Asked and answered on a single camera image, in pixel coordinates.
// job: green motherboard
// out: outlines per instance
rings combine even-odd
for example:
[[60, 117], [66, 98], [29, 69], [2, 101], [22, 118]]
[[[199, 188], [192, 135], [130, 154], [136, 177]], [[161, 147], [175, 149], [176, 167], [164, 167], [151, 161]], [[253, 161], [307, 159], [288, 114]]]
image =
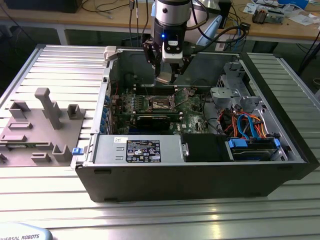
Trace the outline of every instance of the green motherboard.
[[[112, 98], [114, 134], [209, 133], [202, 113], [203, 97], [192, 88], [157, 92], [147, 87], [124, 89]], [[148, 126], [149, 118], [161, 127]], [[147, 122], [147, 130], [145, 125], [140, 126], [142, 119]]]

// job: table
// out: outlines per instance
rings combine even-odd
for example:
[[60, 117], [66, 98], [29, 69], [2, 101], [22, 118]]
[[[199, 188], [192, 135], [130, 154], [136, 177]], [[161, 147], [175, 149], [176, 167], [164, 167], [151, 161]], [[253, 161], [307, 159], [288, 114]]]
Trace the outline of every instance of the table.
[[[105, 3], [105, 0], [96, 0], [97, 4]], [[234, 1], [234, 8], [242, 21], [251, 24], [248, 40], [253, 41], [268, 41], [268, 42], [284, 42], [284, 43], [299, 43], [311, 44], [318, 33], [318, 25], [311, 24], [303, 26], [299, 23], [285, 19], [283, 24], [265, 23], [263, 25], [252, 23], [252, 15], [243, 13], [242, 10], [249, 0]], [[108, 5], [114, 8], [120, 5], [127, 4], [127, 0], [119, 0], [115, 4]], [[53, 28], [56, 29], [62, 45], [68, 45], [68, 37], [66, 30], [91, 30], [105, 32], [129, 32], [129, 9], [127, 6], [115, 9], [112, 11], [113, 19], [101, 16], [95, 12], [88, 12], [80, 8], [77, 13], [62, 13], [52, 11], [34, 11], [34, 10], [14, 10], [8, 9], [2, 3], [8, 14], [14, 18], [18, 24], [23, 27], [38, 27], [38, 28]], [[149, 4], [149, 15], [151, 13], [151, 4]], [[85, 4], [85, 7], [94, 10], [92, 0]], [[320, 11], [320, 6], [309, 4], [307, 11]], [[146, 22], [146, 6], [140, 3], [139, 7], [139, 31]], [[150, 32], [151, 19], [149, 19], [146, 33]], [[0, 9], [0, 25], [12, 26], [14, 23]], [[232, 22], [228, 21], [227, 27], [232, 26]], [[136, 32], [136, 18], [132, 18], [132, 32]]]
[[[0, 128], [8, 122], [13, 100], [42, 108], [34, 91], [46, 86], [61, 108], [76, 102], [86, 109], [78, 147], [87, 145], [105, 68], [103, 52], [104, 47], [92, 46], [37, 48], [0, 98]], [[295, 114], [296, 119], [304, 117], [303, 112]], [[308, 138], [319, 136], [314, 132]], [[284, 183], [268, 197], [256, 198], [96, 203], [75, 171], [63, 166], [0, 167], [0, 186], [1, 223], [48, 228], [55, 240], [320, 237], [319, 168], [302, 180]]]

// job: cable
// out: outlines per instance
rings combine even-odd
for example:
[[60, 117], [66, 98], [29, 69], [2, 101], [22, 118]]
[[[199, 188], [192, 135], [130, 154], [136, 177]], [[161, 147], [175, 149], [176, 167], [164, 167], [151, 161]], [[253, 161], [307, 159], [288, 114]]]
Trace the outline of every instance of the cable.
[[[196, 12], [195, 12], [195, 6], [194, 6], [194, 3], [193, 1], [191, 0], [191, 9], [192, 9], [192, 15], [193, 15], [193, 19], [194, 19], [194, 23], [196, 25], [198, 25], [198, 21], [197, 21], [197, 17], [196, 17]], [[198, 31], [201, 33], [202, 36], [204, 36], [206, 39], [212, 41], [212, 38], [211, 37], [208, 37], [202, 30], [200, 27], [197, 28]]]
[[303, 71], [306, 69], [306, 67], [309, 65], [309, 63], [311, 62], [311, 60], [317, 55], [317, 53], [320, 50], [320, 43], [316, 46], [316, 48], [312, 51], [312, 53], [310, 54], [310, 56], [308, 56], [305, 61], [302, 63], [302, 65], [300, 66], [297, 74], [298, 76], [300, 76]]
[[142, 36], [145, 33], [146, 27], [148, 25], [149, 22], [149, 7], [148, 7], [148, 0], [145, 0], [145, 9], [146, 9], [146, 21], [145, 21], [145, 25], [143, 27], [142, 33], [141, 33], [141, 39], [140, 39], [140, 43], [142, 45]]
[[[218, 39], [225, 33], [229, 32], [230, 30], [232, 29], [240, 29], [242, 31], [242, 35], [236, 39], [231, 39], [231, 40], [226, 40], [226, 41], [218, 41]], [[212, 41], [210, 41], [207, 45], [201, 47], [200, 49], [198, 50], [195, 50], [194, 51], [194, 54], [197, 54], [197, 53], [200, 53], [200, 52], [203, 52], [204, 50], [206, 50], [211, 44], [213, 43], [218, 43], [218, 44], [228, 44], [228, 43], [234, 43], [234, 42], [237, 42], [241, 39], [243, 39], [245, 36], [247, 35], [247, 32], [246, 30], [241, 27], [241, 26], [231, 26], [231, 27], [228, 27], [227, 29], [223, 30], [222, 32], [220, 32], [217, 36], [215, 36]]]
[[21, 31], [22, 31], [35, 45], [37, 45], [36, 41], [33, 40], [33, 38], [30, 37], [29, 34], [26, 33], [25, 30], [7, 13], [7, 11], [4, 9], [4, 7], [2, 6], [1, 3], [0, 3], [0, 8], [1, 8], [2, 11], [5, 13], [5, 15], [7, 15], [8, 18], [10, 18], [11, 21], [14, 22], [14, 24], [17, 25], [17, 26], [21, 29]]
[[306, 53], [306, 55], [304, 56], [302, 62], [300, 63], [300, 67], [299, 67], [299, 69], [298, 69], [298, 75], [300, 75], [300, 74], [303, 72], [304, 68], [306, 67], [306, 65], [305, 65], [305, 60], [306, 60], [308, 54], [310, 53], [311, 49], [313, 48], [313, 46], [314, 46], [315, 43], [317, 42], [317, 40], [318, 40], [318, 38], [319, 38], [319, 35], [320, 35], [320, 31], [318, 32], [318, 35], [316, 36], [316, 38], [315, 38], [315, 40], [313, 41], [311, 47], [309, 48], [308, 52]]
[[115, 10], [115, 9], [119, 9], [119, 8], [122, 8], [122, 7], [125, 7], [125, 6], [129, 6], [129, 4], [124, 4], [124, 5], [121, 5], [121, 6], [117, 6], [117, 7], [114, 7], [114, 8], [111, 8], [111, 9], [107, 9], [107, 10], [99, 10], [99, 11], [92, 11], [92, 10], [89, 10], [87, 8], [84, 7], [85, 3], [88, 2], [89, 0], [85, 0], [82, 5], [81, 5], [81, 8], [83, 10], [86, 10], [88, 12], [91, 12], [91, 13], [103, 13], [103, 12], [108, 12], [108, 11], [112, 11], [112, 10]]
[[204, 98], [204, 103], [203, 103], [203, 107], [202, 107], [202, 115], [203, 115], [203, 118], [204, 118], [204, 120], [208, 123], [208, 125], [209, 125], [210, 127], [212, 127], [214, 130], [216, 130], [217, 133], [220, 133], [220, 134], [222, 134], [222, 135], [225, 135], [225, 133], [224, 133], [223, 131], [221, 131], [220, 129], [218, 129], [218, 128], [216, 128], [215, 126], [213, 126], [210, 122], [208, 122], [208, 120], [210, 120], [210, 119], [212, 119], [212, 118], [209, 118], [209, 119], [206, 118], [206, 115], [205, 115], [205, 104], [206, 104], [206, 100], [207, 100], [207, 97], [209, 96], [209, 94], [210, 94], [210, 90], [208, 91], [207, 95], [206, 95], [205, 98]]
[[134, 45], [132, 44], [131, 19], [132, 19], [132, 9], [130, 9], [130, 16], [129, 16], [129, 36], [130, 36], [131, 47], [133, 47]]
[[135, 13], [136, 13], [136, 46], [139, 47], [139, 13], [138, 13], [138, 0], [135, 0]]
[[208, 84], [208, 87], [211, 86], [211, 84], [208, 82], [208, 80], [204, 79], [204, 78], [197, 78], [196, 80], [194, 80], [190, 86], [192, 86], [193, 84], [195, 84], [196, 81], [204, 81], [206, 84]]
[[[110, 2], [110, 3], [103, 3], [103, 4], [100, 4], [100, 5], [97, 5], [96, 0], [93, 0], [93, 5], [94, 5], [96, 11], [102, 11], [102, 10], [100, 9], [101, 6], [115, 4], [115, 3], [118, 2], [118, 1], [119, 1], [119, 0], [115, 0], [115, 1]], [[103, 16], [103, 17], [112, 19], [112, 17], [110, 16], [111, 12], [109, 12], [109, 11], [106, 11], [106, 12], [97, 12], [97, 14], [99, 14], [99, 15], [101, 15], [101, 16]]]
[[205, 20], [203, 20], [199, 24], [196, 22], [196, 19], [194, 18], [195, 25], [187, 27], [186, 31], [190, 31], [190, 30], [194, 30], [194, 29], [200, 28], [202, 25], [206, 24], [206, 22], [208, 22], [208, 20], [209, 20], [209, 12], [208, 12], [207, 8], [205, 7], [205, 5], [203, 5], [203, 3], [201, 1], [199, 1], [199, 0], [194, 0], [194, 1], [196, 1], [204, 9], [204, 11], [206, 13], [206, 18], [205, 18]]

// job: power supply label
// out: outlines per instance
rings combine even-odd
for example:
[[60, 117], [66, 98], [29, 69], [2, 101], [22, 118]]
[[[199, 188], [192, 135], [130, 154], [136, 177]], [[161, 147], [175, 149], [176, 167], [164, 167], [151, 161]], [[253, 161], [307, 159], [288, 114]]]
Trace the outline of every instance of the power supply label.
[[159, 140], [126, 141], [126, 158], [128, 163], [161, 163]]

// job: wire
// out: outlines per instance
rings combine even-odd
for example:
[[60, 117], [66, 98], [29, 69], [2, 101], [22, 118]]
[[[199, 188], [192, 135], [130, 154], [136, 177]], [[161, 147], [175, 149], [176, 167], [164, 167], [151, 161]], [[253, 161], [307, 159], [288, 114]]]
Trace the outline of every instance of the wire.
[[132, 19], [132, 9], [130, 9], [130, 16], [129, 16], [129, 36], [130, 36], [131, 47], [133, 47], [134, 45], [132, 44], [131, 19]]
[[318, 86], [320, 86], [320, 79], [319, 78], [314, 78], [313, 80], [313, 83], [315, 84], [315, 85], [318, 85]]
[[146, 21], [145, 21], [145, 25], [143, 27], [142, 33], [141, 33], [141, 39], [140, 39], [140, 43], [142, 45], [142, 36], [145, 33], [146, 27], [148, 25], [149, 22], [149, 7], [148, 7], [148, 0], [145, 0], [145, 9], [146, 9]]
[[[115, 0], [115, 1], [110, 2], [110, 3], [103, 3], [103, 4], [100, 4], [100, 5], [97, 5], [96, 0], [93, 0], [93, 5], [94, 5], [96, 11], [102, 11], [102, 10], [100, 9], [101, 6], [115, 4], [115, 3], [118, 2], [118, 1], [119, 1], [119, 0]], [[112, 19], [112, 17], [110, 16], [111, 12], [109, 12], [109, 11], [106, 11], [106, 12], [97, 12], [97, 14], [99, 14], [99, 15], [101, 15], [101, 16], [104, 16], [104, 17], [106, 17], [106, 18]]]
[[[197, 21], [197, 17], [196, 17], [196, 12], [195, 12], [195, 6], [194, 6], [194, 3], [193, 1], [191, 0], [191, 9], [192, 9], [192, 15], [193, 15], [193, 19], [194, 19], [194, 23], [196, 25], [198, 25], [198, 21]], [[204, 36], [206, 39], [212, 41], [212, 38], [211, 37], [208, 37], [202, 30], [200, 27], [197, 28], [198, 31], [201, 33], [202, 36]]]
[[136, 12], [136, 46], [139, 47], [139, 14], [138, 14], [138, 0], [135, 0], [135, 12]]
[[207, 95], [205, 96], [204, 98], [204, 103], [203, 103], [203, 107], [202, 107], [202, 115], [203, 115], [203, 118], [204, 120], [208, 123], [208, 125], [210, 127], [212, 127], [214, 130], [216, 130], [217, 133], [221, 133], [222, 135], [225, 135], [225, 133], [223, 131], [221, 131], [220, 129], [216, 128], [215, 126], [213, 126], [210, 122], [208, 122], [208, 120], [212, 119], [212, 118], [209, 118], [207, 119], [206, 118], [206, 115], [205, 115], [205, 104], [206, 104], [206, 100], [207, 100], [207, 97], [209, 96], [210, 94], [210, 90], [208, 91]]
[[29, 34], [26, 33], [26, 31], [7, 13], [7, 11], [4, 9], [4, 7], [2, 6], [1, 3], [0, 3], [0, 8], [1, 8], [2, 11], [5, 13], [5, 15], [7, 15], [8, 18], [10, 18], [11, 21], [14, 22], [14, 24], [17, 25], [17, 26], [21, 29], [21, 31], [22, 31], [35, 45], [37, 45], [36, 41], [33, 40], [33, 38], [30, 37]]
[[118, 93], [118, 82], [116, 81], [116, 90], [115, 90], [114, 95], [117, 95], [117, 93]]
[[[218, 39], [225, 33], [229, 32], [230, 30], [233, 30], [233, 29], [239, 29], [242, 31], [242, 35], [236, 39], [231, 39], [231, 40], [226, 40], [226, 41], [218, 41]], [[206, 50], [211, 44], [213, 43], [218, 43], [218, 44], [228, 44], [228, 43], [234, 43], [234, 42], [237, 42], [241, 39], [243, 39], [245, 36], [247, 35], [247, 32], [246, 30], [241, 27], [241, 26], [231, 26], [231, 27], [228, 27], [227, 29], [223, 30], [222, 32], [220, 32], [217, 36], [215, 36], [212, 41], [210, 41], [207, 45], [201, 47], [200, 49], [198, 50], [195, 50], [194, 51], [194, 54], [197, 54], [197, 53], [200, 53], [200, 52], [203, 52], [204, 50]]]
[[85, 3], [86, 2], [88, 2], [89, 0], [85, 0], [83, 3], [82, 3], [82, 5], [81, 5], [81, 8], [83, 9], [83, 10], [86, 10], [86, 11], [88, 11], [88, 12], [91, 12], [91, 13], [103, 13], [103, 12], [109, 12], [109, 11], [112, 11], [112, 10], [115, 10], [115, 9], [119, 9], [119, 8], [122, 8], [122, 7], [125, 7], [125, 6], [129, 6], [129, 4], [124, 4], [124, 5], [121, 5], [121, 6], [117, 6], [117, 7], [114, 7], [114, 8], [111, 8], [111, 9], [107, 9], [107, 10], [99, 10], [99, 11], [97, 11], [97, 10], [94, 10], [94, 11], [92, 11], [92, 10], [89, 10], [89, 9], [87, 9], [87, 8], [85, 8]]
[[194, 26], [189, 26], [186, 28], [186, 31], [190, 31], [190, 30], [194, 30], [194, 29], [198, 29], [200, 28], [202, 25], [206, 24], [209, 20], [209, 12], [207, 10], [207, 8], [205, 7], [205, 5], [203, 5], [203, 3], [199, 0], [194, 0], [196, 1], [196, 3], [198, 3], [205, 11], [206, 13], [206, 18], [205, 20], [203, 20], [202, 22], [200, 22], [199, 24], [197, 23], [197, 19], [195, 18], [195, 14], [193, 15], [193, 18], [194, 18], [194, 22], [195, 22], [195, 25]]
[[246, 134], [241, 130], [241, 119], [242, 119], [243, 117], [245, 117], [245, 116], [246, 116], [245, 114], [242, 114], [242, 115], [240, 115], [240, 116], [238, 117], [238, 120], [237, 120], [237, 129], [238, 129], [239, 133], [240, 133], [242, 136], [244, 136], [247, 140], [250, 140], [250, 138], [248, 137], [248, 135], [246, 135]]
[[14, 51], [15, 51], [15, 53], [16, 53], [19, 57], [20, 57], [20, 55], [19, 55], [18, 52], [17, 52], [16, 46], [17, 46], [17, 43], [18, 43], [18, 40], [19, 40], [19, 35], [20, 35], [21, 31], [22, 31], [22, 29], [20, 28], [20, 31], [19, 31], [18, 34], [16, 35], [16, 39], [15, 39], [15, 43], [14, 43]]
[[307, 56], [309, 55], [311, 49], [314, 47], [315, 43], [317, 42], [317, 40], [318, 40], [318, 38], [319, 38], [319, 35], [320, 35], [320, 31], [318, 32], [318, 35], [316, 36], [316, 38], [315, 38], [315, 40], [313, 41], [311, 47], [309, 48], [308, 52], [306, 53], [306, 55], [304, 56], [302, 62], [300, 63], [299, 70], [298, 70], [298, 75], [300, 75], [300, 74], [302, 73], [302, 71], [304, 70], [304, 68], [306, 67], [306, 66], [305, 66], [305, 67], [303, 68], [303, 65], [305, 65], [305, 64], [304, 64], [304, 63], [305, 63], [305, 60], [306, 60]]
[[204, 78], [197, 78], [196, 80], [194, 80], [190, 86], [193, 86], [195, 84], [196, 81], [204, 81], [206, 84], [208, 84], [208, 86], [210, 87], [211, 84], [208, 82], [208, 80], [204, 79]]
[[103, 3], [103, 4], [100, 4], [98, 6], [96, 6], [96, 8], [100, 8], [101, 6], [104, 6], [104, 5], [111, 5], [111, 4], [115, 4], [116, 2], [118, 2], [119, 0], [115, 0], [113, 2], [110, 2], [110, 3]]

